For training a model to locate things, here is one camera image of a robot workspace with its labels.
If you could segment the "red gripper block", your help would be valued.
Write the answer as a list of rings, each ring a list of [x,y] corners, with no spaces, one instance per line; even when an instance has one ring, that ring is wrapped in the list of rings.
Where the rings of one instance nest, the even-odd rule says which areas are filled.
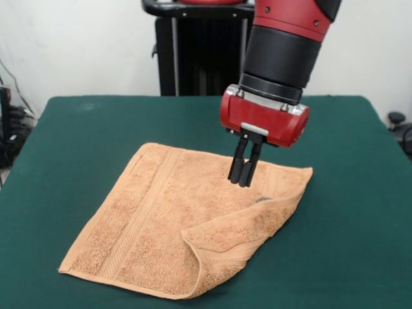
[[[256,133],[266,138],[268,144],[290,147],[302,135],[310,109],[303,104],[295,106],[260,97],[231,84],[225,90],[220,105],[222,126],[235,132],[242,130]],[[264,140],[256,139],[245,163],[244,152],[248,135],[240,134],[231,163],[228,179],[240,187],[250,187],[256,170]]]

